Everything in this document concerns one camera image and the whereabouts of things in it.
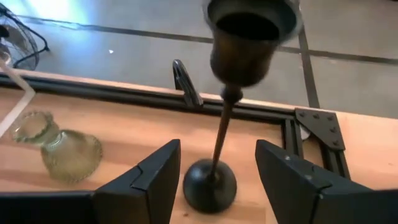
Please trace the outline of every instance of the floor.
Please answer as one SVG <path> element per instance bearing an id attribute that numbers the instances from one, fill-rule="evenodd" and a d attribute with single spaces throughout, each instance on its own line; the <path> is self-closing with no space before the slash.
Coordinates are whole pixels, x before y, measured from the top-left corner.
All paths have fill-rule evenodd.
<path id="1" fill-rule="evenodd" d="M 221 91 L 202 0 L 2 3 L 47 39 L 38 71 L 174 88 L 178 58 L 198 91 Z M 398 2 L 301 0 L 300 8 L 304 31 L 244 97 L 398 118 Z"/>

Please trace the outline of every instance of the wooden surface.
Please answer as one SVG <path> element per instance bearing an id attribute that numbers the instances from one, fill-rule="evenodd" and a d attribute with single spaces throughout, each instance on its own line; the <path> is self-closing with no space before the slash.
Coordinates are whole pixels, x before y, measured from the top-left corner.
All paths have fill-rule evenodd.
<path id="1" fill-rule="evenodd" d="M 177 90 L 39 72 L 29 72 L 28 75 L 182 94 Z M 7 105 L 16 103 L 16 99 L 19 99 L 17 95 L 17 91 L 0 89 L 0 116 L 6 111 Z M 208 94 L 201 96 L 219 98 Z M 243 101 L 294 108 L 292 105 Z M 43 94 L 38 94 L 27 108 L 34 109 L 51 111 L 62 128 L 76 129 L 98 137 L 103 143 L 104 159 L 89 179 L 67 187 L 49 179 L 37 148 L 13 143 L 9 136 L 4 136 L 0 139 L 1 191 L 95 189 L 136 165 L 173 138 L 181 139 L 182 143 L 181 182 L 192 163 L 200 158 L 211 157 L 220 120 L 214 116 Z M 398 145 L 395 141 L 398 120 L 336 113 L 352 180 L 372 189 L 398 188 Z M 276 223 L 254 160 L 257 139 L 281 145 L 280 127 L 240 120 L 231 122 L 221 155 L 238 180 L 236 201 L 229 210 L 220 215 L 198 214 L 185 203 L 179 185 L 171 223 L 264 223 L 264 219 L 266 223 Z M 305 141 L 304 147 L 305 158 L 319 164 L 317 144 L 311 140 Z"/>

